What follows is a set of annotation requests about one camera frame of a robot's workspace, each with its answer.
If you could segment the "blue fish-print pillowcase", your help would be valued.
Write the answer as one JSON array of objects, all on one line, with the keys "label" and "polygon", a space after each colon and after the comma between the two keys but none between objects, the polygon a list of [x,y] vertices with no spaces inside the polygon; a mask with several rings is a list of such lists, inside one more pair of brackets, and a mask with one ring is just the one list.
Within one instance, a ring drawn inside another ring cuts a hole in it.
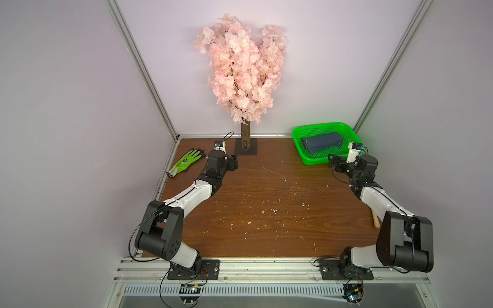
[{"label": "blue fish-print pillowcase", "polygon": [[331,132],[312,137],[302,137],[301,143],[310,154],[315,154],[332,147],[340,147],[344,143],[344,138],[337,132]]}]

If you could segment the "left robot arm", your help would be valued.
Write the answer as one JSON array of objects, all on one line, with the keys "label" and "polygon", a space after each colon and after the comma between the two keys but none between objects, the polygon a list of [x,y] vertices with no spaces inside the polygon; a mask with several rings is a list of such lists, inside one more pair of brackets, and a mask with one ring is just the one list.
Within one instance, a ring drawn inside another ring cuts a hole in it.
[{"label": "left robot arm", "polygon": [[227,172],[238,168],[237,155],[211,151],[205,168],[187,189],[166,201],[154,200],[148,204],[142,222],[131,237],[134,247],[198,275],[202,257],[182,241],[184,220],[219,190]]}]

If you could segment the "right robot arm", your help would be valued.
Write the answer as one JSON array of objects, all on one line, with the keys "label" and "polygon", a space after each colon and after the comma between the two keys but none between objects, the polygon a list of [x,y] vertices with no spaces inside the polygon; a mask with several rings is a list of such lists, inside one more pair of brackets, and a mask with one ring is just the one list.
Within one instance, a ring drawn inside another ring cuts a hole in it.
[{"label": "right robot arm", "polygon": [[433,224],[404,209],[375,181],[378,160],[368,154],[357,155],[353,160],[330,155],[329,166],[349,177],[351,191],[381,221],[376,244],[347,247],[341,255],[340,268],[348,271],[390,267],[406,272],[431,272]]}]

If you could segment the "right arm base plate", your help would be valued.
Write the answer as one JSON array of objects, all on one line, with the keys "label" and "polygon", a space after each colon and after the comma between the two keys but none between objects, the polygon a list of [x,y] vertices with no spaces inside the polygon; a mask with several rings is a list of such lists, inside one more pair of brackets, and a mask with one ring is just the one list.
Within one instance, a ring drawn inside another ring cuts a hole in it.
[{"label": "right arm base plate", "polygon": [[342,281],[352,280],[372,281],[373,273],[370,269],[360,268],[349,261],[334,257],[321,257],[313,261],[313,265],[318,268],[323,281]]}]

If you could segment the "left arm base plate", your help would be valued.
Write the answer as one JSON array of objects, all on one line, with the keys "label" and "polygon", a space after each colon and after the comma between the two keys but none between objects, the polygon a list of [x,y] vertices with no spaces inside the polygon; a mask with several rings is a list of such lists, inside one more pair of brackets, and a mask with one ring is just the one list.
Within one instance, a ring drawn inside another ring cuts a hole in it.
[{"label": "left arm base plate", "polygon": [[185,280],[211,280],[217,281],[220,270],[219,259],[201,259],[191,268],[171,263],[169,267],[168,280],[185,281]]}]

